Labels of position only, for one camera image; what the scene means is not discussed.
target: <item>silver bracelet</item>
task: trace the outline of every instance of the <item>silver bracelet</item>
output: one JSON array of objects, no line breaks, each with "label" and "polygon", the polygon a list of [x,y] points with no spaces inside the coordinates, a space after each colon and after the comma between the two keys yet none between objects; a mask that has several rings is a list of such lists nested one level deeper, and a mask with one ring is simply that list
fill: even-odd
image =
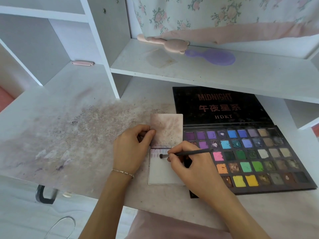
[{"label": "silver bracelet", "polygon": [[127,173],[127,172],[124,172],[124,171],[120,171],[120,170],[116,170],[116,169],[112,169],[111,170],[111,172],[112,171],[115,171],[115,172],[120,172],[120,173],[123,173],[123,174],[127,174],[127,175],[130,175],[130,176],[132,176],[132,178],[134,178],[134,175],[133,174],[129,174],[129,173]]}]

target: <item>yellow eyeshadow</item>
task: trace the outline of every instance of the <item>yellow eyeshadow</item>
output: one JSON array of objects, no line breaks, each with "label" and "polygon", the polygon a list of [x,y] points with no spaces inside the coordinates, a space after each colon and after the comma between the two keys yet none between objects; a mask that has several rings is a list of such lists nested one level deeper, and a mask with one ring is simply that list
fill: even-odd
[{"label": "yellow eyeshadow", "polygon": [[246,187],[244,178],[241,175],[233,176],[236,187]]},{"label": "yellow eyeshadow", "polygon": [[259,186],[255,175],[245,176],[249,186]]}]

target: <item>pink eyeshadow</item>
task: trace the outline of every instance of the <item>pink eyeshadow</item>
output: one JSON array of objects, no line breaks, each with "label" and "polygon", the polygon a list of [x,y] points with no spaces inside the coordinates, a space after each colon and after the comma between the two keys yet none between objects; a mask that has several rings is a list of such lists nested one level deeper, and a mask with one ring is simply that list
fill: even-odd
[{"label": "pink eyeshadow", "polygon": [[223,155],[221,152],[213,152],[215,161],[224,161]]}]

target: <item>white cable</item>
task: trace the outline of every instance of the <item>white cable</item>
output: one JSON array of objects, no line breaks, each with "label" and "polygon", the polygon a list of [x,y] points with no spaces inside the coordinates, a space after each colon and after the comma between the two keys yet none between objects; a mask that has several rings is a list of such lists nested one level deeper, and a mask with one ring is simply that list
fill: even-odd
[{"label": "white cable", "polygon": [[51,229],[48,231],[48,233],[45,235],[44,239],[46,239],[47,236],[49,235],[50,231],[51,231],[60,221],[62,221],[62,220],[64,220],[64,219],[71,219],[71,220],[73,221],[73,223],[74,223],[73,231],[72,231],[72,232],[70,233],[70,235],[66,238],[66,239],[69,239],[70,236],[72,235],[72,233],[73,233],[74,230],[75,230],[75,219],[74,219],[73,217],[70,217],[70,216],[66,216],[66,217],[63,217],[63,218],[61,218],[60,220],[58,220],[58,221],[51,227]]}]

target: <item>right hand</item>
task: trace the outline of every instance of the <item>right hand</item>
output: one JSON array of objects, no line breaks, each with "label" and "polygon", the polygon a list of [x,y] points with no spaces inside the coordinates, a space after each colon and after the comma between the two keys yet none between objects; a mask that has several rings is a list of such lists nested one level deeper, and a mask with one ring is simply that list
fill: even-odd
[{"label": "right hand", "polygon": [[219,175],[210,153],[189,155],[192,164],[185,168],[175,153],[199,150],[196,145],[183,141],[168,151],[171,167],[187,188],[209,204],[223,200],[221,194],[230,190]]}]

